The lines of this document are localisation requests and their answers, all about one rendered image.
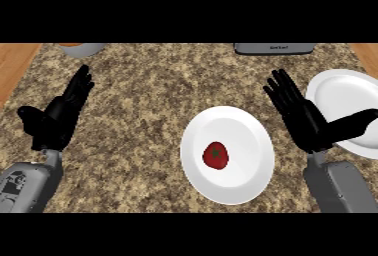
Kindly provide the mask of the white oval plate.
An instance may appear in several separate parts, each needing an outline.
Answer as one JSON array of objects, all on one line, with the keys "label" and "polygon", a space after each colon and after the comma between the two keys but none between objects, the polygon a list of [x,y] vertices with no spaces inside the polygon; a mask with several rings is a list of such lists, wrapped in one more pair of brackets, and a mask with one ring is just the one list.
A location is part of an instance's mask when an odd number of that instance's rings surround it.
[{"label": "white oval plate", "polygon": [[[220,170],[202,158],[213,142],[224,145],[229,156]],[[224,151],[217,148],[210,156]],[[205,109],[183,132],[180,161],[187,180],[205,198],[224,205],[252,200],[267,187],[275,169],[273,144],[255,117],[230,106]]]}]

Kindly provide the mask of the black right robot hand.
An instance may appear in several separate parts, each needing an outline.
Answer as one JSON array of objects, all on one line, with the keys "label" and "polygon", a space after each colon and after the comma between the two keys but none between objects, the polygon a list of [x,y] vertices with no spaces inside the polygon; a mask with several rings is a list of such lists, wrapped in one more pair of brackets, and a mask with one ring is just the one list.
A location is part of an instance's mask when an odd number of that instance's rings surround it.
[{"label": "black right robot hand", "polygon": [[272,71],[269,85],[263,87],[298,148],[309,154],[322,152],[334,144],[365,134],[368,125],[378,118],[378,109],[357,113],[328,122],[319,108],[307,100],[283,69]]}]

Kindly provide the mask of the white round plate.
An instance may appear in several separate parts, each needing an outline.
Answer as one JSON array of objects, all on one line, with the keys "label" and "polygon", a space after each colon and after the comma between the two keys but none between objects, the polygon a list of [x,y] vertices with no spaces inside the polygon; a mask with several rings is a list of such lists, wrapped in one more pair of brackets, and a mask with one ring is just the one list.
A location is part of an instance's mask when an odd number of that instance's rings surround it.
[{"label": "white round plate", "polygon": [[[362,110],[378,109],[378,79],[353,70],[326,70],[311,78],[306,98],[331,122]],[[378,118],[362,136],[337,145],[353,154],[378,160]]]}]

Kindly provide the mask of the grey bowl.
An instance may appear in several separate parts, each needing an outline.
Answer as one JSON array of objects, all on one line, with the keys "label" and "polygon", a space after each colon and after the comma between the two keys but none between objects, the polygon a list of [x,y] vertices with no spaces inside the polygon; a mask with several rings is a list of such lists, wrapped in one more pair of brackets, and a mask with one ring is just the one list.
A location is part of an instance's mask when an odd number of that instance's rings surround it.
[{"label": "grey bowl", "polygon": [[60,44],[59,47],[69,57],[84,58],[103,49],[105,43]]}]

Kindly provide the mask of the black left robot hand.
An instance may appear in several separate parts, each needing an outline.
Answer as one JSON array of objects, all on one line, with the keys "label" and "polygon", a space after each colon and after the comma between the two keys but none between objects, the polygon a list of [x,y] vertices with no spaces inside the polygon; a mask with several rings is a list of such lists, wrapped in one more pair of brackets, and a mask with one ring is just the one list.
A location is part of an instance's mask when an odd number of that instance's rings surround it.
[{"label": "black left robot hand", "polygon": [[44,110],[32,106],[21,106],[18,115],[24,123],[24,131],[32,136],[31,149],[62,151],[69,144],[80,112],[94,86],[89,66],[81,65],[66,89],[56,96]]}]

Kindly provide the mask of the dark grey appliance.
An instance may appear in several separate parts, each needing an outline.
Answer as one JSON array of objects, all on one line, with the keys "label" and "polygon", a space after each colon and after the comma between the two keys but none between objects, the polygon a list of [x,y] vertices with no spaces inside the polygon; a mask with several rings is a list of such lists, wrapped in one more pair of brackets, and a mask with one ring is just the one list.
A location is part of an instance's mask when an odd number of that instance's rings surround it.
[{"label": "dark grey appliance", "polygon": [[241,55],[297,55],[313,52],[314,43],[235,43]]}]

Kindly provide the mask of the red tomato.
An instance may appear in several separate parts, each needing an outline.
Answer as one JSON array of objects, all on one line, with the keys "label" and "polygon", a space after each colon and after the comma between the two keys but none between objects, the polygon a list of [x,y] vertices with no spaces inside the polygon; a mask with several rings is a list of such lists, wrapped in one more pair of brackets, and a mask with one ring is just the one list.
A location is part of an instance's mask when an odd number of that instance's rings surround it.
[{"label": "red tomato", "polygon": [[213,142],[205,148],[202,161],[205,165],[215,170],[221,170],[227,166],[229,154],[220,142]]}]

